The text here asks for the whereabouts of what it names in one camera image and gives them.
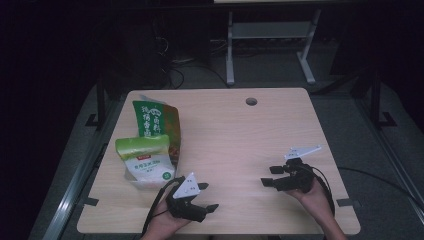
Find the metal frame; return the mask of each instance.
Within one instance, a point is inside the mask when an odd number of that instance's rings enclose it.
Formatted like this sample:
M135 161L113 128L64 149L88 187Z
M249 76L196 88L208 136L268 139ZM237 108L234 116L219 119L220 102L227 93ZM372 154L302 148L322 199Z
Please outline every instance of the metal frame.
M234 23L233 13L228 15L228 40L227 40L227 85L234 85L233 67L233 39L252 38L305 38L305 47L297 53L297 57L309 84L315 84L315 78L309 67L307 56L315 35L321 9L315 10L312 21L308 22L265 22L265 23Z
M90 177L91 170L94 167L98 154L102 151L104 141L109 141L112 136L114 120L119 116L119 103L110 102L108 117L105 118L102 130L96 131L93 136L92 146L89 148L85 159L81 160L71 179L71 182L63 195L62 200L56 210L56 213L44 234L43 240L59 239L63 233L64 227L72 214L78 197L87 179Z

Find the person's hand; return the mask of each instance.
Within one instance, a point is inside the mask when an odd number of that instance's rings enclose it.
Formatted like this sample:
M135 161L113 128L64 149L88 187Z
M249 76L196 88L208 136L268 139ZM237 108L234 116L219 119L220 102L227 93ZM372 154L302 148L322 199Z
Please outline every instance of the person's hand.
M153 212L153 216L159 215L152 218L146 234L141 238L142 240L165 240L191 222L183 218L174 218L167 209L166 201L162 199Z
M333 217L324 189L316 178L313 179L309 192L303 193L300 189L296 189L286 193L296 198L317 222L322 218Z
M334 219L324 189L316 178L312 181L312 187L309 192L303 193L301 190L296 189L286 193L296 198L306 211L311 214L321 226L328 240L347 239L336 219Z

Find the cable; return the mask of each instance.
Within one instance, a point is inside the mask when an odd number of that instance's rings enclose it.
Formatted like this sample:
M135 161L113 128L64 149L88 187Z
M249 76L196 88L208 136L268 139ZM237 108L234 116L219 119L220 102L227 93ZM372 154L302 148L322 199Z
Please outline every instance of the cable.
M213 70L213 69L211 69L209 67L197 65L197 66L179 66L179 67L175 67L175 68L204 68L204 69L207 69L207 70L215 73L215 75L217 75L219 77L219 79L221 79L221 81L225 84L225 86L228 87L227 82L224 80L224 78L222 78L221 75L219 75L218 72L216 72L215 70Z
M299 168L311 173L318 180L318 183L324 189L324 193L325 193L325 196L327 198L328 205L330 206L331 212L333 213L333 216L334 216L335 213L336 213L336 206L334 205L333 194L331 193L330 184L328 183L327 178L325 177L324 173L322 173L318 168L311 167L312 169L315 169L315 170L317 170L318 172L321 173L321 175L324 177L327 184L325 184L324 181L322 180L322 178L319 177L316 173L314 173L310 169L308 169L304 166L301 166L301 165L297 165L296 167L299 167Z
M155 211L156 207L158 206L160 199L162 198L163 194L165 193L165 190L169 186L171 186L172 184L174 184L176 182L181 182L181 180L184 181L184 179L185 179L184 177L174 178L171 181L167 182L165 184L165 186L163 186L159 190L158 195L156 196L155 200L153 201L153 204L150 207L149 213L147 214L146 221L144 222L144 226L143 226L143 231L141 232L141 237L143 237L144 234L146 234L147 228L149 227L149 224L150 224L150 221L152 220L152 218L154 218L155 216L158 215L158 214L153 215L153 212Z
M315 169L315 170L317 170L323 177L324 177L324 180L325 180L325 182L326 182L326 184L327 184L327 187L328 187L328 191L330 191L330 194L332 195L332 192L331 192L331 188L330 188L330 184L328 183L328 180L327 180L327 178L325 177L325 175L324 175L324 173L322 173L321 172L321 170L319 170L318 168L316 168L316 167L312 167L313 169Z
M395 188L396 190L398 190L399 192L401 192L401 193L403 193L403 194L405 194L407 197L409 197L415 204L416 204L416 206L421 210L421 211L423 211L424 212L424 207L423 207L423 205L414 197L414 196L412 196L412 194L411 193L409 193L408 191L406 191L405 189L403 189L402 187L400 187L399 185L397 185L397 184L395 184L395 183L392 183L392 182L390 182L390 181L388 181L388 180L386 180L386 179L384 179L384 178L381 178L381 177L379 177L379 176L376 176L376 175L374 175L374 174L372 174L372 173L369 173L369 172L365 172L365 171L362 171L362 170L358 170L358 169L354 169L354 168L347 168L347 167L338 167L338 169L340 169L340 170L347 170L347 171L352 171L352 172L358 172L358 173L362 173L362 174L365 174L365 175L368 175L368 176L370 176L370 177L373 177L373 178L375 178L375 179L378 179L378 180L380 180L380 181L382 181L382 182L384 182L384 183L387 183L388 185L390 185L391 187L393 187L393 188Z
M177 70L177 69L175 69L175 68L171 68L171 69L169 69L169 71L174 71L174 72L177 72L177 73L179 73L179 74L181 75L181 83L180 83L180 84L178 84L178 86L175 86L175 85L174 85L174 83L172 82L172 78L171 78L171 77L169 78L169 84L171 85L171 87L173 87L174 89L178 89L178 88L180 88L180 87L183 85L184 80L185 80L185 78L184 78L184 74L183 74L181 71L178 71L178 70Z

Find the gray floor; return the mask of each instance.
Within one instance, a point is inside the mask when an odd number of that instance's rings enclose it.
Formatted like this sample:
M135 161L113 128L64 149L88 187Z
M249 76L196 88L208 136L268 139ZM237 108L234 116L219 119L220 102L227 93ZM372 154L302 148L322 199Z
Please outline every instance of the gray floor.
M238 57L234 60L236 84L233 88L251 87L303 87L308 91L321 89L341 76L330 76L337 43L313 45L308 57L317 83L308 85L296 59L299 46L286 46L278 51L267 51L252 57ZM199 63L190 63L178 68L184 74L181 89L226 88L219 74L225 77L225 60L222 54L211 59L210 69L195 67ZM175 84L181 80L177 73L171 74ZM337 165L355 168L378 175L384 179L401 184L393 161L400 162L418 191L424 193L424 178L420 170L424 169L424 135L414 125L403 110L397 95L383 85L381 110L389 112L397 127L386 127L375 131L367 114L369 103L352 99L348 92L353 82L347 83L326 96L312 96L311 100L327 137ZM124 99L114 102L118 113ZM64 196L80 161L84 160L99 132L95 127L86 127L90 114L96 113L95 89L87 96L73 132L52 182L49 194L34 225L30 239L42 239L56 209ZM117 120L117 114L109 115L110 122ZM104 129L103 142L108 142L112 128ZM383 140L390 143L387 147ZM417 216L411 202L405 195L367 175L340 170L347 191L355 201L355 211L361 224L361 232L349 239L422 239L424 226ZM93 170L85 184L81 196L75 202L74 211L64 228L61 239L134 239L129 235L84 235L78 233L76 224L82 210L82 202L87 196L96 174ZM226 236L225 239L236 239ZM238 236L237 239L248 239ZM322 236L282 236L282 239L322 239Z

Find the table top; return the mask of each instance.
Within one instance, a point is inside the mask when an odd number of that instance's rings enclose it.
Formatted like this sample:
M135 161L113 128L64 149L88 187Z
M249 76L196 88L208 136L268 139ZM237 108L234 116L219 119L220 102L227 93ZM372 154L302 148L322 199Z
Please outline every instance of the table top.
M302 157L327 177L334 200L349 198L308 93L301 88L133 91L127 96L89 197L78 222L83 233L140 233L157 190L138 190L124 177L126 166L115 151L118 138L136 137L132 101L141 96L178 108L182 146L177 176L194 172L209 187L193 200L218 209L181 234L318 234L320 227L294 198L263 187L270 166L284 165L290 147L321 145ZM246 99L255 98L250 106ZM336 204L346 234L360 225L352 206Z

